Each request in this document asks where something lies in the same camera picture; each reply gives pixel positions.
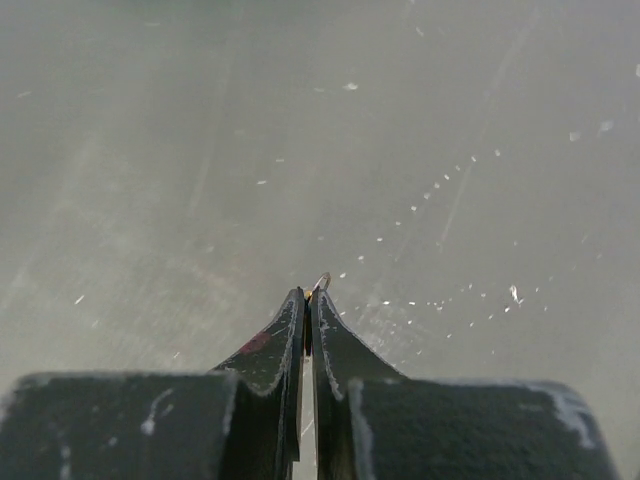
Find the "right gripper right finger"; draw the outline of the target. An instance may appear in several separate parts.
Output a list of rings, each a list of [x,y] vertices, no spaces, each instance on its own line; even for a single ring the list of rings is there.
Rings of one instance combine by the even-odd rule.
[[[329,294],[310,301],[321,479],[615,479],[583,399],[550,381],[416,379],[371,350]]]

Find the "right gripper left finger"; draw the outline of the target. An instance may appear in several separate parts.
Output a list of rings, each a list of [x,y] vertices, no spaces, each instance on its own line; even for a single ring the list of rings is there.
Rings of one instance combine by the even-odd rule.
[[[1,400],[5,479],[288,479],[300,458],[305,296],[206,372],[19,378]]]

